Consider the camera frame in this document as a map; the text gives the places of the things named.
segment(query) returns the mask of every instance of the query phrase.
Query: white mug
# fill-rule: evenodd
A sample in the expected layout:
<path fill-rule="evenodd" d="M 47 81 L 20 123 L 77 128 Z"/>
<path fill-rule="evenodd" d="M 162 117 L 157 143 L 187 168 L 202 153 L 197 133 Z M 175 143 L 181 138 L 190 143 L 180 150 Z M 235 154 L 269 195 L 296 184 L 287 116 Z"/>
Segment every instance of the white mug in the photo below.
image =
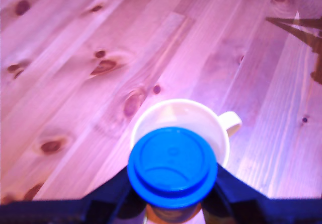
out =
<path fill-rule="evenodd" d="M 226 166 L 229 136 L 241 127 L 234 112 L 216 115 L 210 108 L 188 99 L 171 99 L 148 108 L 136 122 L 131 134 L 131 149 L 147 133 L 163 127 L 182 127 L 203 137 L 212 147 L 217 162 Z"/>

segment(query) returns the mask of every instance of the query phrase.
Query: wood grain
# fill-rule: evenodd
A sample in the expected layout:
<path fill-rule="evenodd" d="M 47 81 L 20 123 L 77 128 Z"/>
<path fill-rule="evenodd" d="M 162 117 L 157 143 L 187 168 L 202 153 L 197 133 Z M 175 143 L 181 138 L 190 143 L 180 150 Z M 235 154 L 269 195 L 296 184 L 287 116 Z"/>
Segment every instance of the wood grain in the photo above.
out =
<path fill-rule="evenodd" d="M 292 21 L 321 16 L 320 0 L 2 0 L 2 204 L 97 188 L 171 98 L 240 116 L 227 169 L 249 185 L 320 197 L 322 41 Z"/>

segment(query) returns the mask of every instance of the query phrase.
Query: mug handle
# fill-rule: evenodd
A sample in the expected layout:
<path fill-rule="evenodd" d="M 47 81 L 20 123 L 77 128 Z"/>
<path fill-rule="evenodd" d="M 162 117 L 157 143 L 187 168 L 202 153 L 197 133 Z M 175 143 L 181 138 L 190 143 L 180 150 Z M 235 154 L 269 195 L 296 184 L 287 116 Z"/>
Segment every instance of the mug handle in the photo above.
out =
<path fill-rule="evenodd" d="M 235 134 L 242 126 L 242 120 L 235 112 L 225 112 L 219 116 L 221 126 L 226 129 L 228 136 Z"/>

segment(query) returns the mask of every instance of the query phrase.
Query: blue lid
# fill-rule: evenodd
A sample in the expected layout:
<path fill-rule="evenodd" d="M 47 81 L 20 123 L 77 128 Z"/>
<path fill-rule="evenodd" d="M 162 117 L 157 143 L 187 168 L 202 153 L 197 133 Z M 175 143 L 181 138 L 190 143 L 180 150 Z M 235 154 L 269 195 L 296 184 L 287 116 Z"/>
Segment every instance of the blue lid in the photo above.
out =
<path fill-rule="evenodd" d="M 134 190 L 148 203 L 181 208 L 202 200 L 217 176 L 211 146 L 179 127 L 157 129 L 134 146 L 127 166 Z"/>

